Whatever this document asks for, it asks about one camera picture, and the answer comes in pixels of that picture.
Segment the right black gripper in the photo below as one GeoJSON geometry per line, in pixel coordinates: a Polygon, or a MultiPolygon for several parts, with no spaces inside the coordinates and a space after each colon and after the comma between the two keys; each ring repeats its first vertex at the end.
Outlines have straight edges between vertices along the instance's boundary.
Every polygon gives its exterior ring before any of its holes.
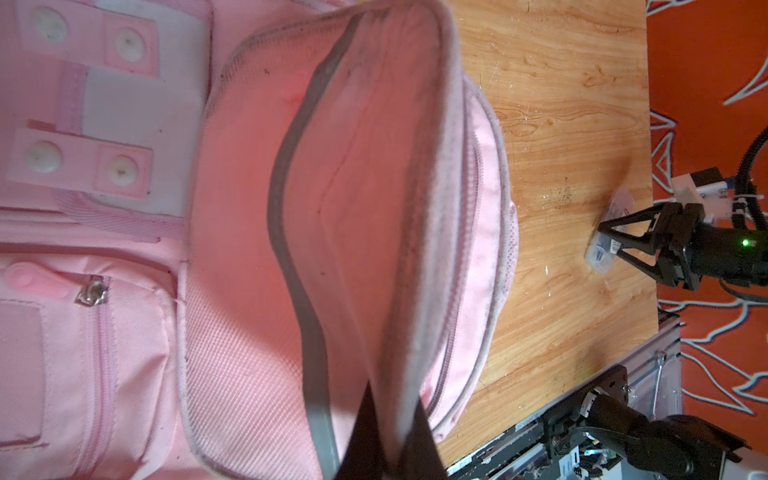
{"type": "Polygon", "coordinates": [[[718,227],[705,222],[703,214],[700,204],[664,203],[605,220],[597,232],[629,235],[621,227],[645,223],[641,235],[659,238],[655,263],[646,263],[624,248],[617,257],[661,285],[677,287],[681,283],[694,290],[702,277],[710,277],[739,287],[765,287],[767,232],[718,227]]]}

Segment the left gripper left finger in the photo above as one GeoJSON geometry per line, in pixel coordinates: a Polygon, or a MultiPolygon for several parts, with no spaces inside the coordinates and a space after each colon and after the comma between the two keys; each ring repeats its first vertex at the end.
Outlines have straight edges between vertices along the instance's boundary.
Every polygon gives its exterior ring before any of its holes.
{"type": "Polygon", "coordinates": [[[367,386],[335,480],[381,480],[383,475],[384,453],[378,419],[373,394],[367,386]]]}

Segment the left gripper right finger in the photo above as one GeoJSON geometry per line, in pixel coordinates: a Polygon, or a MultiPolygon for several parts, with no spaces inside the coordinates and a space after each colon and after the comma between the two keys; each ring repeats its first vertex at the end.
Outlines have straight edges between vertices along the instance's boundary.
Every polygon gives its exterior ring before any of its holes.
{"type": "Polygon", "coordinates": [[[415,409],[411,430],[406,437],[395,470],[395,478],[404,480],[448,479],[423,407],[415,409]]]}

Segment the clear eraser box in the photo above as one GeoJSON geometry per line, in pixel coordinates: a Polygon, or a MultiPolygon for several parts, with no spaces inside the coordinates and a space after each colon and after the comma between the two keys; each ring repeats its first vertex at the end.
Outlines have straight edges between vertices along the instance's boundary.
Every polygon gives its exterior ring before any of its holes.
{"type": "MultiPolygon", "coordinates": [[[[608,208],[599,223],[627,216],[634,210],[634,207],[634,197],[629,188],[622,185],[613,193],[608,208]]],[[[620,246],[618,241],[596,230],[585,253],[585,261],[595,272],[607,274],[616,259],[620,246]]]]}

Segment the pink student backpack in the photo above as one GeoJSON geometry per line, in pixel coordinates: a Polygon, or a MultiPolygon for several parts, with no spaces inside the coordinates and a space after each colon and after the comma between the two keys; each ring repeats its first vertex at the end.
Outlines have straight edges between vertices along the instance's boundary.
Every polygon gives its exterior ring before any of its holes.
{"type": "Polygon", "coordinates": [[[5,479],[396,479],[518,251],[441,1],[1,5],[5,479]]]}

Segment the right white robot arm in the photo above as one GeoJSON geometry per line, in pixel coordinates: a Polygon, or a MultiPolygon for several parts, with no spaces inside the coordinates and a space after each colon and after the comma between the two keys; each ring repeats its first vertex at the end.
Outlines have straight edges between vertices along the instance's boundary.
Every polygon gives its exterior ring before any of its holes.
{"type": "MultiPolygon", "coordinates": [[[[743,293],[767,284],[767,220],[751,172],[767,146],[761,131],[744,154],[733,181],[731,227],[707,221],[702,202],[666,202],[601,222],[598,233],[617,244],[616,256],[661,285],[699,288],[702,278],[719,282],[744,301],[743,293]]],[[[587,434],[634,468],[666,479],[764,479],[767,457],[746,441],[705,420],[670,415],[651,420],[619,400],[592,389],[579,398],[587,434]]]]}

